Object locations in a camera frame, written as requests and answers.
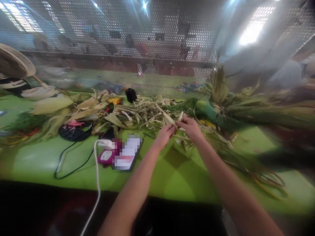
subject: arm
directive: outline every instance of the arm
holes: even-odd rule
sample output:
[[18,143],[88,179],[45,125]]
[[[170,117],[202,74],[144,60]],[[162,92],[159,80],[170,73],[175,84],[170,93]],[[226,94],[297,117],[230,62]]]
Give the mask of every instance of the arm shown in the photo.
[[198,152],[221,196],[223,205],[241,235],[280,235],[281,230],[253,198],[240,179],[226,166],[205,140],[195,120],[184,117],[177,123],[183,127]]
[[153,145],[118,194],[98,236],[130,235],[133,222],[148,195],[158,155],[174,132],[175,127],[172,125],[161,129]]

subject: white plug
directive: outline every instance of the white plug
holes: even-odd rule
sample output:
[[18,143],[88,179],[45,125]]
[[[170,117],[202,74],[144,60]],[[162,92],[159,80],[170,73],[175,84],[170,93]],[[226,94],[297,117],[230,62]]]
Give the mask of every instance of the white plug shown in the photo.
[[100,139],[98,142],[99,146],[103,146],[105,149],[112,150],[113,143],[109,139]]

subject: finger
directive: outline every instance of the finger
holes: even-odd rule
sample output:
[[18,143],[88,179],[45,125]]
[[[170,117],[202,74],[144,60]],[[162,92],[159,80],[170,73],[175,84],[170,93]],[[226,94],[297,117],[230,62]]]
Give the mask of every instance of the finger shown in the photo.
[[166,131],[168,131],[170,128],[172,128],[172,126],[174,126],[174,125],[168,124],[168,125],[164,126],[164,127],[161,129],[161,131],[162,131],[162,132],[166,132]]
[[175,126],[172,126],[172,127],[167,131],[168,136],[171,137],[171,136],[175,133],[175,131],[176,131]]
[[176,121],[176,124],[180,127],[180,128],[184,128],[186,129],[188,127],[187,124],[183,123],[183,122],[180,122],[180,121]]
[[185,124],[192,124],[193,123],[193,119],[187,117],[187,116],[183,116],[183,118],[181,119],[181,121]]

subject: pink object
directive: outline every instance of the pink object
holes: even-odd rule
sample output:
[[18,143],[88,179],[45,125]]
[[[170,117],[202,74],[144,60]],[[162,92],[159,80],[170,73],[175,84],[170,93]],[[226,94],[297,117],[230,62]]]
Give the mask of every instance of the pink object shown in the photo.
[[116,156],[119,156],[122,149],[122,142],[113,142],[114,148],[112,150],[104,149],[97,158],[97,162],[104,167],[111,166]]
[[66,129],[67,125],[72,126],[70,130],[75,129],[76,126],[81,126],[85,124],[85,122],[77,122],[75,119],[71,120],[68,124],[66,124],[63,128]]

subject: hand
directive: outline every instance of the hand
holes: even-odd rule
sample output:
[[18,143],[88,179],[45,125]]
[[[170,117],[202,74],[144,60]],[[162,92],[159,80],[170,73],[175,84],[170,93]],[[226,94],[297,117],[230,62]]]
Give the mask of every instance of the hand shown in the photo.
[[204,138],[197,122],[194,119],[183,116],[181,122],[177,121],[176,124],[186,130],[186,133],[193,143]]
[[166,146],[170,137],[175,133],[176,128],[172,124],[164,126],[157,135],[153,143],[153,147],[158,148],[160,151]]

